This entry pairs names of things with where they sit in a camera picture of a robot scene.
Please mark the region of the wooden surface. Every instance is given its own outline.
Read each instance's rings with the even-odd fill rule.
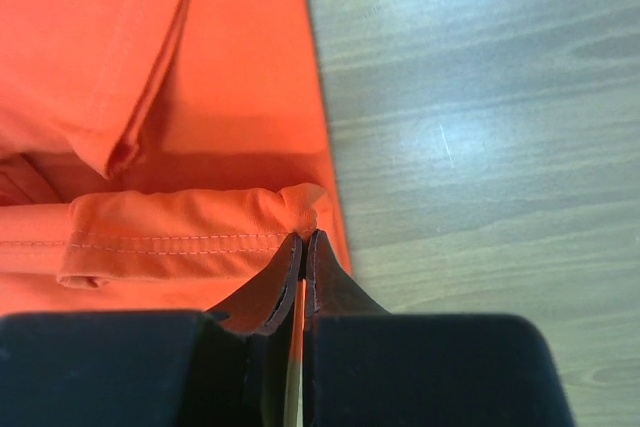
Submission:
[[[357,279],[513,312],[640,425],[640,0],[310,0]]]

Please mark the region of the orange fabric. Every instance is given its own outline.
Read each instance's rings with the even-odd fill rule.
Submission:
[[[316,227],[348,269],[305,0],[0,8],[0,314],[206,308]]]

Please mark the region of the orange sleeve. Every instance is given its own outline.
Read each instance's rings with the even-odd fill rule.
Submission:
[[[332,223],[326,192],[311,184],[277,193],[90,194],[71,204],[6,207],[0,276],[19,275],[23,284],[14,287],[13,302],[4,299],[0,314],[48,310],[52,302],[85,310],[206,308],[266,266],[289,233],[308,238]],[[62,288],[37,299],[28,294],[29,279],[43,276]],[[185,286],[195,281],[208,289],[196,286],[189,294]],[[183,294],[178,306],[161,300],[167,289]],[[54,292],[60,299],[52,299]]]

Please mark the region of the table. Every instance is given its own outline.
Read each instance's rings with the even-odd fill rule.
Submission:
[[[512,312],[583,427],[640,422],[640,0],[309,0],[355,276]]]

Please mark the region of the stitching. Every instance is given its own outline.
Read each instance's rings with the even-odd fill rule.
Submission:
[[[299,234],[308,234],[312,229],[298,232]],[[119,235],[101,234],[98,232],[86,232],[84,230],[75,230],[74,234],[92,235],[106,239],[121,240],[206,240],[206,239],[245,239],[245,238],[270,238],[270,237],[286,237],[292,232],[274,233],[274,234],[224,234],[224,235],[188,235],[188,236],[171,236],[171,237],[124,237]]]
[[[154,252],[148,250],[126,250],[126,249],[113,249],[111,247],[104,247],[102,245],[93,244],[69,244],[70,247],[76,247],[79,249],[99,249],[109,252],[117,252],[120,254],[151,254],[151,255],[203,255],[203,254],[232,254],[236,252],[261,252],[266,250],[278,250],[278,247],[265,247],[262,249],[233,249],[233,250],[201,250],[197,252]]]
[[[59,256],[60,252],[0,252],[0,255],[16,255],[24,257],[25,255],[42,255],[42,256]]]
[[[96,237],[102,237],[107,239],[121,239],[121,240],[206,240],[206,239],[244,239],[244,238],[272,238],[272,237],[285,237],[292,233],[308,234],[314,229],[306,229],[302,231],[291,231],[286,233],[274,233],[274,234],[226,234],[226,235],[190,235],[184,237],[122,237],[118,235],[100,234],[98,232],[86,232],[84,230],[74,230],[74,234],[92,235]],[[52,242],[13,242],[13,241],[0,241],[0,245],[66,245],[64,241],[52,241]]]
[[[65,245],[66,242],[0,242],[0,245]]]

